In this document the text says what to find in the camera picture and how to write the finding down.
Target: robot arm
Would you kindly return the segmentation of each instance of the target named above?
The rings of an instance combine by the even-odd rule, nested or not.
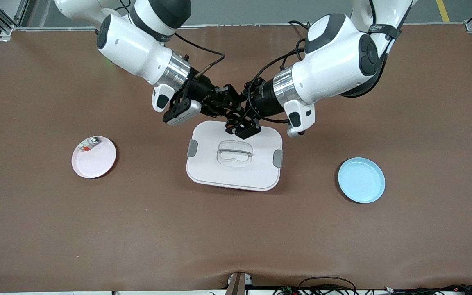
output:
[[[163,45],[191,15],[190,0],[137,0],[123,17],[106,8],[115,0],[55,0],[67,17],[100,27],[97,46],[104,56],[155,86],[153,108],[163,112],[170,105],[165,123],[178,125],[198,113],[224,116],[225,131],[242,139],[260,132],[260,119],[281,112],[288,116],[287,134],[300,136],[316,121],[317,101],[359,97],[376,85],[417,0],[352,1],[351,17],[325,15],[309,28],[303,60],[268,82],[247,83],[238,94],[230,84],[212,85],[187,56]]]
[[[263,109],[277,101],[290,122],[287,133],[297,137],[314,124],[314,104],[320,99],[364,95],[379,80],[415,2],[354,0],[352,19],[343,14],[320,18],[307,32],[305,58],[260,86],[251,98],[254,105]]]

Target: wires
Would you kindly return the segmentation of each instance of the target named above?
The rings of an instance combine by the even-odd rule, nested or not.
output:
[[[296,56],[298,57],[299,61],[302,61],[302,57],[300,56],[300,51],[298,50],[298,48],[300,47],[300,43],[302,42],[305,42],[305,38],[302,38],[298,40],[298,42],[296,42]]]
[[[330,279],[330,280],[339,280],[350,284],[351,287],[343,287],[337,284],[319,284],[312,287],[302,287],[306,282],[312,280],[320,279]],[[339,277],[330,277],[330,276],[321,276],[321,277],[312,277],[302,280],[297,287],[265,287],[265,286],[249,286],[246,289],[272,289],[276,288],[273,295],[328,295],[331,292],[339,293],[340,295],[349,295],[352,292],[354,295],[359,295],[356,290],[356,285],[351,281],[339,278]],[[444,292],[461,292],[464,295],[472,295],[472,285],[451,285],[438,289],[426,289],[426,288],[417,288],[417,289],[401,289],[401,290],[392,290],[390,295],[445,295]],[[374,295],[374,290],[367,290],[365,295]]]
[[[127,7],[131,6],[131,0],[129,0],[129,3],[128,3],[127,5],[125,5],[125,3],[123,3],[123,0],[120,0],[120,3],[121,3],[121,5],[123,5],[123,6],[120,6],[120,7],[116,8],[115,10],[118,11],[118,10],[120,10],[121,8],[125,8],[125,10],[127,11],[127,13],[130,13],[129,8],[127,8]]]
[[[296,47],[297,47],[297,48],[291,50],[288,54],[293,53],[293,54],[298,54],[298,55],[299,55],[300,52],[302,52],[302,51],[305,50],[304,47],[299,47],[299,45],[297,45]],[[285,58],[283,58],[283,61],[281,62],[281,65],[279,66],[279,69],[280,69],[281,71],[285,70],[285,62],[287,62],[287,58],[289,58],[289,56],[286,56]]]
[[[317,286],[314,286],[314,287],[311,288],[311,289],[315,289],[316,293],[321,293],[320,290],[325,289],[325,290],[329,290],[329,291],[324,293],[324,294],[330,293],[332,291],[337,291],[339,293],[342,293],[342,291],[352,291],[355,295],[358,295],[358,292],[356,291],[356,285],[354,285],[349,280],[339,278],[339,277],[321,276],[321,277],[308,278],[308,279],[305,279],[305,280],[301,281],[300,284],[298,284],[298,288],[301,288],[301,286],[304,282],[308,282],[308,281],[311,281],[311,280],[318,280],[318,279],[332,279],[332,280],[344,281],[344,282],[350,284],[352,286],[352,288],[342,287],[342,286],[339,286],[337,284],[320,284],[320,285],[317,285]]]
[[[265,67],[263,67],[256,75],[255,77],[252,79],[251,81],[251,84],[249,84],[249,87],[247,88],[247,104],[249,105],[249,108],[246,110],[245,114],[242,116],[242,120],[243,118],[245,118],[245,116],[247,116],[247,114],[249,113],[249,111],[252,109],[256,115],[262,119],[262,120],[265,120],[265,121],[268,121],[268,122],[272,122],[272,123],[281,123],[281,124],[288,124],[289,123],[289,120],[288,119],[285,119],[285,120],[274,120],[274,119],[269,119],[269,118],[266,118],[262,115],[260,115],[256,109],[254,108],[254,106],[252,105],[252,102],[251,102],[251,86],[254,84],[254,82],[256,81],[256,79],[258,79],[258,77],[266,70],[268,69],[270,66],[274,65],[275,63],[277,63],[278,61],[280,60],[283,60],[283,59],[286,59],[287,57],[289,56],[292,56],[294,54],[296,54],[296,49],[294,50],[291,50],[289,53],[285,54],[285,55],[282,55],[280,56],[279,58],[276,58],[275,60],[273,60],[272,62],[269,62]]]
[[[179,39],[185,41],[186,43],[189,43],[190,45],[193,45],[194,47],[196,48],[199,48],[201,50],[204,50],[206,52],[210,52],[212,54],[217,54],[219,56],[221,56],[220,58],[218,58],[217,60],[211,62],[210,64],[208,64],[206,67],[204,67],[204,69],[202,69],[195,77],[198,78],[199,76],[201,76],[202,74],[204,74],[206,71],[208,71],[209,69],[211,69],[215,64],[217,64],[218,62],[222,61],[224,58],[225,58],[225,54],[221,53],[221,52],[215,52],[214,50],[212,49],[208,49],[208,48],[205,48],[203,46],[200,46],[198,44],[195,44],[187,39],[185,39],[184,37],[178,35],[178,33],[174,33],[174,35],[176,35],[176,37],[178,37]]]
[[[297,20],[291,20],[290,22],[287,22],[287,24],[297,24],[297,25],[300,25],[302,28],[304,28],[305,30],[308,30],[309,27],[311,26],[311,24],[309,24],[309,22],[307,22],[307,25],[304,25],[302,24],[302,22],[298,22]]]

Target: gray clip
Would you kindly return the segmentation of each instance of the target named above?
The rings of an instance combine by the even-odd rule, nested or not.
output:
[[[274,151],[272,157],[272,164],[278,168],[281,168],[283,166],[283,150]]]
[[[194,157],[198,152],[198,142],[196,140],[191,139],[189,142],[189,150],[187,151],[187,157]]]

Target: black cable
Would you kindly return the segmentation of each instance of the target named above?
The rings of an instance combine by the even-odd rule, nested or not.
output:
[[[289,52],[289,53],[291,53],[291,52],[296,53],[296,56],[298,56],[298,60],[300,60],[300,61],[302,60],[302,57],[300,56],[300,52],[303,52],[305,50],[305,47],[300,47],[300,43],[302,41],[305,41],[305,38],[298,40],[298,42],[296,43],[296,48]],[[285,62],[287,62],[287,58],[288,58],[288,56],[283,58],[283,61],[281,62],[281,66],[279,66],[279,69],[282,70],[282,71],[285,69]]]
[[[304,28],[305,30],[308,30],[309,29],[309,22],[307,23],[307,25],[304,25],[302,24],[302,22],[298,22],[297,20],[291,20],[290,22],[287,22],[287,24],[297,24],[297,25],[300,25],[302,28]]]
[[[221,58],[218,58],[217,60],[215,60],[215,61],[213,61],[213,62],[211,62],[211,63],[209,64],[209,66],[211,66],[211,67],[214,66],[215,64],[217,64],[218,62],[222,61],[222,60],[225,58],[225,54],[223,54],[223,53],[221,53],[221,52],[215,52],[215,51],[212,50],[212,49],[208,49],[208,48],[205,48],[205,47],[200,46],[200,45],[198,45],[198,44],[195,44],[195,43],[193,43],[193,42],[191,42],[191,41],[185,39],[184,37],[178,35],[178,33],[174,33],[174,35],[176,35],[176,37],[178,37],[179,39],[185,41],[186,43],[189,43],[190,45],[193,45],[193,46],[196,47],[196,48],[199,48],[199,49],[204,50],[204,51],[206,51],[206,52],[210,52],[210,53],[212,53],[212,54],[217,54],[217,55],[221,56]]]
[[[300,284],[298,284],[298,288],[300,288],[302,286],[302,284],[304,282],[308,282],[308,281],[311,281],[311,280],[317,280],[317,279],[332,279],[332,280],[340,280],[340,281],[344,281],[344,282],[347,282],[349,283],[351,286],[352,286],[352,291],[358,295],[358,292],[356,292],[356,285],[349,281],[349,280],[346,280],[346,279],[343,279],[343,278],[339,278],[339,277],[331,277],[331,276],[320,276],[320,277],[312,277],[312,278],[307,278],[303,281],[300,282]],[[324,287],[325,285],[318,285],[318,286],[315,286],[314,288],[318,288],[318,289],[322,289],[321,287]]]
[[[125,3],[123,2],[123,0],[120,0],[120,2],[121,2],[121,5],[123,5],[123,6],[120,6],[120,7],[116,8],[115,10],[118,11],[118,10],[120,10],[121,8],[125,8],[125,10],[127,11],[127,13],[130,13],[129,8],[127,8],[127,7],[131,6],[131,0],[129,0],[129,3],[128,3],[127,5],[125,5]]]
[[[418,288],[412,290],[394,290],[392,295],[444,295],[443,291],[461,292],[464,295],[472,295],[472,285],[451,285],[438,289]]]
[[[302,57],[300,56],[300,51],[298,50],[298,48],[300,47],[300,43],[304,41],[305,41],[305,38],[302,38],[298,40],[298,42],[296,42],[296,56],[298,57],[299,61],[302,61]]]
[[[263,67],[256,75],[255,77],[251,80],[251,84],[249,84],[249,87],[247,88],[247,104],[249,104],[249,108],[246,110],[245,114],[242,116],[242,119],[245,118],[245,116],[247,116],[247,114],[249,113],[249,111],[252,109],[256,115],[262,119],[262,120],[265,120],[265,121],[268,121],[268,122],[272,122],[272,123],[281,123],[281,124],[288,124],[289,123],[289,120],[288,119],[285,119],[285,120],[274,120],[274,119],[269,119],[269,118],[266,118],[262,115],[260,115],[256,109],[254,108],[254,106],[252,105],[252,102],[251,102],[251,86],[254,84],[254,82],[256,81],[256,79],[266,70],[268,69],[270,66],[274,65],[275,63],[277,63],[278,61],[280,60],[283,60],[283,58],[285,57],[289,57],[289,56],[292,56],[296,53],[294,53],[292,50],[288,53],[288,54],[284,54],[282,56],[280,56],[279,58],[276,58],[275,60],[273,60],[272,62],[269,62],[265,67]]]

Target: black strap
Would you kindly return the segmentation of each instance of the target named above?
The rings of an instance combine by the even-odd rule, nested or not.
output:
[[[394,26],[391,25],[380,25],[380,24],[374,24],[369,27],[369,30],[367,32],[380,32],[383,34],[388,35],[389,37],[393,39],[398,39],[401,31],[395,28]]]

